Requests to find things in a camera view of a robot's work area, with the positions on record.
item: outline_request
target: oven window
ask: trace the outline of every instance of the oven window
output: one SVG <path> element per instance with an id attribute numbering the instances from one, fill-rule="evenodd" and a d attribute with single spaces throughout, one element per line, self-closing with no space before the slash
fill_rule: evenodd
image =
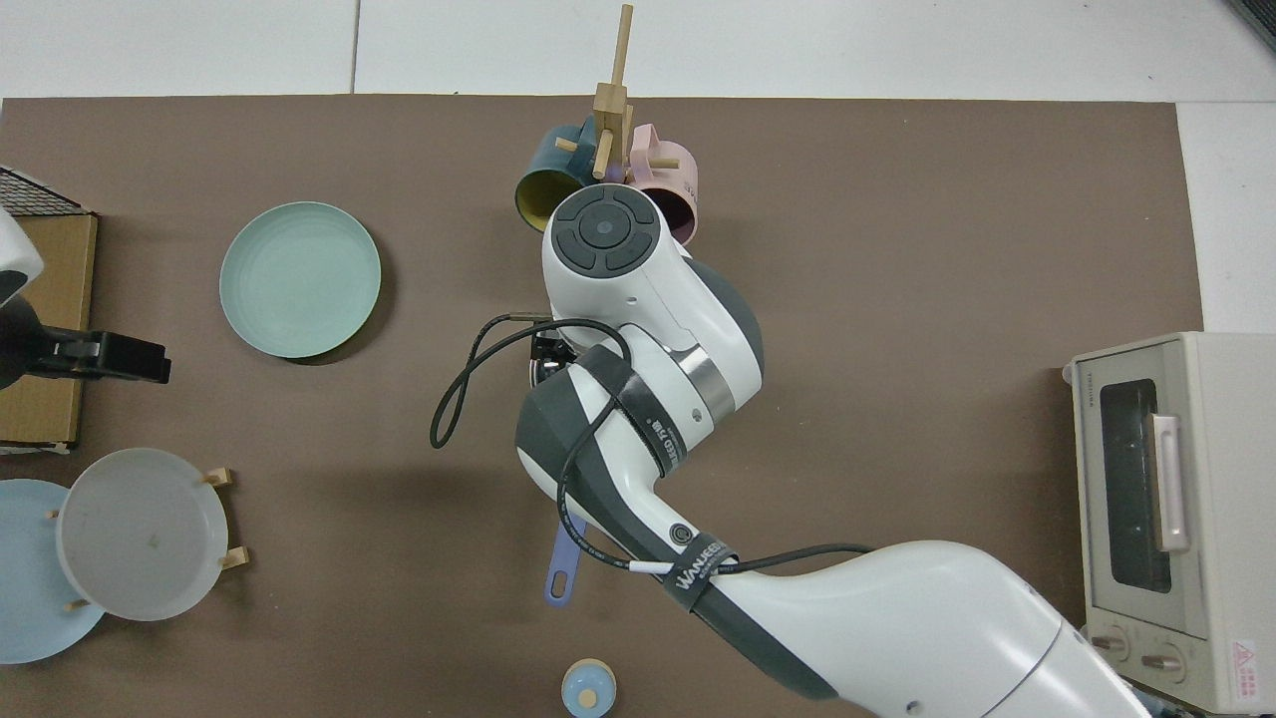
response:
<path id="1" fill-rule="evenodd" d="M 1156 385 L 1139 380 L 1099 393 L 1108 490 L 1108 546 L 1113 579 L 1129 587 L 1170 593 L 1170 555 L 1152 533 L 1152 465 L 1143 420 L 1156 413 Z"/>

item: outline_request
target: oven knob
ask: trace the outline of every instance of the oven knob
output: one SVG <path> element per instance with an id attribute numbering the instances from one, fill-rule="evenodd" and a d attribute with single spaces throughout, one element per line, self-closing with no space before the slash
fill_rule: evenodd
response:
<path id="1" fill-rule="evenodd" d="M 1129 641 L 1125 640 L 1125 631 L 1116 626 L 1108 626 L 1101 635 L 1091 636 L 1090 644 L 1106 653 L 1113 661 L 1129 658 Z"/>
<path id="2" fill-rule="evenodd" d="M 1170 644 L 1162 644 L 1156 656 L 1145 656 L 1143 666 L 1154 671 L 1161 671 L 1175 684 L 1182 684 L 1188 677 L 1187 662 L 1179 649 Z"/>

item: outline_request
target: oven handle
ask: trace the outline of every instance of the oven handle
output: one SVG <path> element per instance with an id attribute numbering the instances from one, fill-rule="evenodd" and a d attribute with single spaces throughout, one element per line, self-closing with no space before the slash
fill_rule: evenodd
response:
<path id="1" fill-rule="evenodd" d="M 1143 418 L 1152 477 L 1152 532 L 1156 548 L 1183 553 L 1191 547 L 1183 510 L 1183 465 L 1179 460 L 1179 418 L 1148 413 Z"/>

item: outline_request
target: black strap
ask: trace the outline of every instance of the black strap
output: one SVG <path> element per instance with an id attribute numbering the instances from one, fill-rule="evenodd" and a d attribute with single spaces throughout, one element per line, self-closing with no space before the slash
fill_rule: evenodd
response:
<path id="1" fill-rule="evenodd" d="M 665 592 L 690 613 L 695 602 L 709 588 L 709 578 L 718 564 L 736 559 L 731 547 L 720 542 L 713 534 L 695 534 L 686 550 L 674 561 L 674 568 L 665 574 Z"/>
<path id="2" fill-rule="evenodd" d="M 647 383 L 624 358 L 606 346 L 598 344 L 577 358 L 577 365 L 607 390 L 620 404 L 620 412 L 629 420 L 647 450 L 651 451 L 660 476 L 667 477 L 686 459 L 686 443 L 674 425 L 665 406 L 656 399 Z"/>

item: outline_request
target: white tile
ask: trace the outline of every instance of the white tile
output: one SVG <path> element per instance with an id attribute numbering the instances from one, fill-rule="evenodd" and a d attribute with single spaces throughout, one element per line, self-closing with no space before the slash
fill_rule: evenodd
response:
<path id="1" fill-rule="evenodd" d="M 1276 99 L 1222 0 L 635 0 L 634 96 Z M 356 89 L 592 94 L 620 3 L 362 0 Z"/>
<path id="2" fill-rule="evenodd" d="M 1276 103 L 1178 112 L 1205 326 L 1276 332 Z"/>
<path id="3" fill-rule="evenodd" d="M 348 92 L 356 0 L 3 0 L 0 97 Z"/>

